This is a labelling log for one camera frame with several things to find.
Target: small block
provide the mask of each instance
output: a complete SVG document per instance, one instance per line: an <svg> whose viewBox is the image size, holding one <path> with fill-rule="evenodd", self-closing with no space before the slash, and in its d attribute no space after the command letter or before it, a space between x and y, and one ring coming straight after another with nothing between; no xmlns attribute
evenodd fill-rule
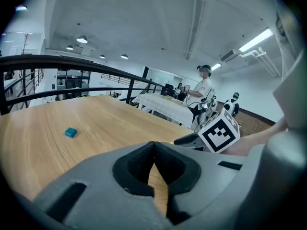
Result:
<svg viewBox="0 0 307 230"><path fill-rule="evenodd" d="M75 136L75 134L77 134L77 130L74 129L74 128L68 128L66 131L65 131L65 135L70 137L70 138L73 138Z"/></svg>

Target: ceiling light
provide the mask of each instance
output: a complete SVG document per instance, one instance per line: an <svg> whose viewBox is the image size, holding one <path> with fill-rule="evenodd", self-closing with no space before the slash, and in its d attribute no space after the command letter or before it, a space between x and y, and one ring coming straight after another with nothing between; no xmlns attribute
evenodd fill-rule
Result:
<svg viewBox="0 0 307 230"><path fill-rule="evenodd" d="M267 39L268 37L272 35L273 35L273 32L270 29L266 29L264 32L256 36L253 40L249 41L247 44L242 46L239 50L241 50L242 52L245 52L251 47L257 45L258 43L262 42L263 40Z"/></svg>
<svg viewBox="0 0 307 230"><path fill-rule="evenodd" d="M19 11L19 10L27 10L27 7L23 5L19 5L15 8L15 11Z"/></svg>
<svg viewBox="0 0 307 230"><path fill-rule="evenodd" d="M80 42L80 43L86 44L87 43L87 38L86 38L86 36L79 36L77 38L77 41Z"/></svg>
<svg viewBox="0 0 307 230"><path fill-rule="evenodd" d="M122 57L123 59L128 59L128 56L126 54L123 54L120 57Z"/></svg>
<svg viewBox="0 0 307 230"><path fill-rule="evenodd" d="M220 63L217 63L216 65L214 65L214 66L211 68L211 70L213 71L213 70L219 68L220 66L221 66L221 64L220 64Z"/></svg>

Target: floor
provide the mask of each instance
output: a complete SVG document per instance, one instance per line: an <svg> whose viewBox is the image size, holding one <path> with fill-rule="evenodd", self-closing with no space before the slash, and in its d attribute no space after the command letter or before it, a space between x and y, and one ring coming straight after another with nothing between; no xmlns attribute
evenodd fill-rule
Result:
<svg viewBox="0 0 307 230"><path fill-rule="evenodd" d="M27 85L29 83L29 80L26 80L25 81L25 84ZM10 91L7 91L6 92L6 100L12 100L12 99L15 99L17 98L17 95L20 93L20 91L22 90L22 85L21 83L18 83L15 85L15 90L13 91L13 94L11 94ZM26 93L28 94L32 94L34 91L33 91L33 82L29 84L29 86L26 88ZM18 110L21 110L21 107L22 107L23 103L18 103L18 104L15 104L13 106L13 108L11 109L11 112L15 112L15 111L18 111Z"/></svg>

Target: ceiling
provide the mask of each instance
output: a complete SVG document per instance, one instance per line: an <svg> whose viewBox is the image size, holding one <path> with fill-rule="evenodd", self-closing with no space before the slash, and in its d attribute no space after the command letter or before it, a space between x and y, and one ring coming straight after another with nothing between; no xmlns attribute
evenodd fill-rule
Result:
<svg viewBox="0 0 307 230"><path fill-rule="evenodd" d="M273 29L276 19L273 0L57 0L57 6L51 49L66 51L73 44L80 54L84 45L76 38L85 35L93 57L163 48L183 61L211 65L267 27ZM254 48L259 46L281 69L275 37ZM259 70L252 67L257 64L253 57L241 58L223 63L216 73Z"/></svg>

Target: white shirt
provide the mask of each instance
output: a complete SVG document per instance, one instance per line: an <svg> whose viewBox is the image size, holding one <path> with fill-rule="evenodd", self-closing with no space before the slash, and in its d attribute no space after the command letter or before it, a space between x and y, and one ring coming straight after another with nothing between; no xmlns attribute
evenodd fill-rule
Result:
<svg viewBox="0 0 307 230"><path fill-rule="evenodd" d="M203 79L193 89L193 91L198 91L199 93L201 93L202 97L195 97L195 96L192 96L192 95L188 95L185 98L185 100L184 100L184 104L187 105L187 102L188 102L188 106L190 108L194 108L196 105L198 105L198 103L201 102L201 100L203 98L207 97L210 89L211 89L211 80L210 80L210 78Z"/></svg>

